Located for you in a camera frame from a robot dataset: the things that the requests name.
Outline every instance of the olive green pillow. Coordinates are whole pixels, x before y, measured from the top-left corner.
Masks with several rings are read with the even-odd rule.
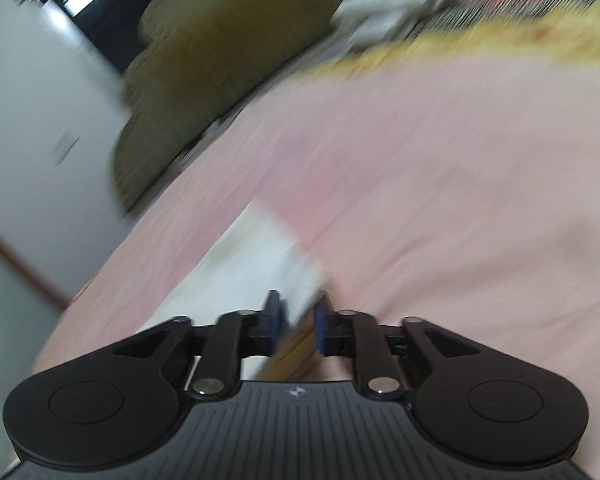
[[[114,154],[126,208],[219,116],[331,30],[341,0],[156,0],[152,43],[125,75],[132,117]]]

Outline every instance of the ribbed black surface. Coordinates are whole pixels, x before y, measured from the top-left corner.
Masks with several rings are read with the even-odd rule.
[[[244,383],[200,404],[160,449],[107,471],[51,471],[25,463],[10,480],[581,480],[568,462],[536,471],[465,465],[424,440],[403,407],[350,383]]]

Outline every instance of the yellow blanket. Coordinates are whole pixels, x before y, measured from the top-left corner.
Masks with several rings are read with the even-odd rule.
[[[354,75],[386,63],[417,57],[470,56],[477,52],[543,56],[600,65],[600,0],[590,7],[563,4],[535,21],[488,20],[469,30],[426,32],[327,62],[312,75]]]

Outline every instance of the black door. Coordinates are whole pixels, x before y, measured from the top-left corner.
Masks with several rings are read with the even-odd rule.
[[[120,73],[144,50],[138,24],[151,0],[54,1]]]

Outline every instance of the bed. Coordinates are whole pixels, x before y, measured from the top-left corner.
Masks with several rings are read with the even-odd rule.
[[[424,317],[573,381],[590,408],[575,461],[600,480],[600,5],[588,12],[285,80],[139,220],[36,369],[139,329],[258,200],[337,309]]]

